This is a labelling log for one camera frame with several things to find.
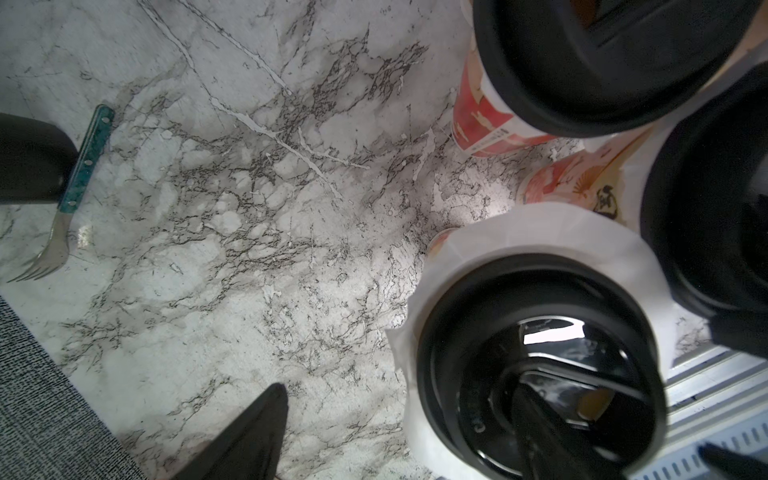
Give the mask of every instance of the fork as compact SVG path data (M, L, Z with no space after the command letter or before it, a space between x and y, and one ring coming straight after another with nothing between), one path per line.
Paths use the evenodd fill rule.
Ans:
M112 121L114 120L114 110L107 105L99 105L91 118L91 124L83 138L83 144L80 147L78 161L72 169L67 183L67 189L58 202L56 216L53 219L51 235L48 237L48 244L43 251L32 262L32 265L24 273L17 276L9 282L21 282L22 280L40 280L46 275L50 275L56 270L62 268L69 257L69 245L67 242L67 232L69 224L72 222L72 215L80 207L83 200L85 188L96 168L101 151L109 139L111 133Z

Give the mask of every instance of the gray fabric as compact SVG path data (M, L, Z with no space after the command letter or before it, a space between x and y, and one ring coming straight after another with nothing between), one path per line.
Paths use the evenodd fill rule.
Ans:
M0 478L144 480L133 459L2 298Z

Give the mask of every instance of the marble countertop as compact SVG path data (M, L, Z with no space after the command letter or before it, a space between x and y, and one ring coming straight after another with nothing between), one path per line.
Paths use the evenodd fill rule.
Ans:
M0 294L148 477L283 382L282 480L429 478L384 329L404 320L435 233L506 211L522 176L578 146L456 149L458 1L0 12L0 111L76 144L96 104L117 111L66 266ZM0 279L42 249L54 212L0 207ZM680 328L681 349L701 337Z

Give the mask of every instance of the printed cup design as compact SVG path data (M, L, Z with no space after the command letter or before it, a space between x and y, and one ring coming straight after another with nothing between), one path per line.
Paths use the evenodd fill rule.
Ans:
M432 241L429 242L429 245L427 246L427 262L430 262L435 258L435 255L438 254L449 235L455 230L457 230L457 228L446 228L432 238Z
M624 191L621 167L650 132L650 128L628 131L595 152L578 151L535 171L520 185L517 202L572 204L625 224L619 201Z
M473 157L493 157L556 138L526 124L498 96L485 75L475 36L453 107L453 138Z

